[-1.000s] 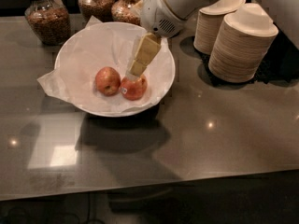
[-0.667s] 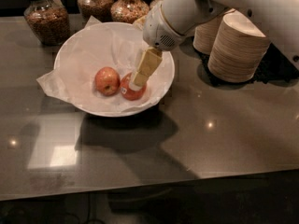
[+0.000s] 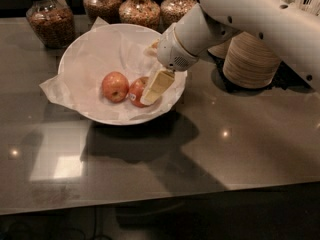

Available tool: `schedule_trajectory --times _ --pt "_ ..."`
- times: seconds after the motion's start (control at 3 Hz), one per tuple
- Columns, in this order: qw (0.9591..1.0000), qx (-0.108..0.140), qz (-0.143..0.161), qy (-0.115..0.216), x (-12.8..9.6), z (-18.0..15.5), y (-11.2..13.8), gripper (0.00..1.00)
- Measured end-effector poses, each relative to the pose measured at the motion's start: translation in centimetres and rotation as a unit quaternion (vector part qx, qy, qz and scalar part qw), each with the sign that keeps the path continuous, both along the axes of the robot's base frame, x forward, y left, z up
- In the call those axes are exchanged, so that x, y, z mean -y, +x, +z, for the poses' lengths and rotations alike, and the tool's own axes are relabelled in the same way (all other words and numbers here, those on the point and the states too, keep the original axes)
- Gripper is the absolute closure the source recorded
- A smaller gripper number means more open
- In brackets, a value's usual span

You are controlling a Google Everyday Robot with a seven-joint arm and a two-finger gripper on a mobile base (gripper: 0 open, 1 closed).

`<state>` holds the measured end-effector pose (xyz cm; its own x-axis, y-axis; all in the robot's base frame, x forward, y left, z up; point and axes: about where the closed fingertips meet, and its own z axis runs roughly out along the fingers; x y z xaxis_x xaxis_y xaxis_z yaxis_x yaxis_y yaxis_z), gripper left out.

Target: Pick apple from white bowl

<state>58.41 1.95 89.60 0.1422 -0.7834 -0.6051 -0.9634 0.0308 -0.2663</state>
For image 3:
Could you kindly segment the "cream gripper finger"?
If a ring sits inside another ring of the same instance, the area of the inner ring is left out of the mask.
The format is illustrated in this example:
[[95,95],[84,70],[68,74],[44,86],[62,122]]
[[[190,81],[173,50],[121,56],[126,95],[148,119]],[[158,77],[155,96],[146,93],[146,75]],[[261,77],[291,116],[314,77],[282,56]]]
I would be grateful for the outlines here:
[[157,56],[157,49],[158,49],[159,40],[154,40],[145,50],[144,54],[147,56]]
[[174,83],[175,73],[166,68],[155,71],[148,79],[147,85],[142,92],[140,102],[149,106],[155,103],[164,92]]

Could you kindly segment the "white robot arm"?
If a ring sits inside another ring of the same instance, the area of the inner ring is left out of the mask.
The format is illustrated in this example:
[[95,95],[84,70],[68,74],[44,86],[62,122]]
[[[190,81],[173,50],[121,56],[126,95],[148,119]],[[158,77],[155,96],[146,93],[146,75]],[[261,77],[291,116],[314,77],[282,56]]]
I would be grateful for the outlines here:
[[320,18],[281,0],[199,0],[160,37],[157,59],[141,102],[153,104],[172,85],[163,76],[185,71],[199,54],[247,32],[262,40],[314,89],[320,88]]

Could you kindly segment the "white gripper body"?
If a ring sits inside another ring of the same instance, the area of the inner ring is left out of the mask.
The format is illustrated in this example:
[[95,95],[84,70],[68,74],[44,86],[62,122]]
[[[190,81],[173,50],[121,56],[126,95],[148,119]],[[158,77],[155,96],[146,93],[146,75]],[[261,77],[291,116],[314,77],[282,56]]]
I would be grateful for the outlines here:
[[160,37],[157,46],[157,59],[172,71],[186,71],[198,62],[198,57],[190,54],[179,42],[176,23],[173,23]]

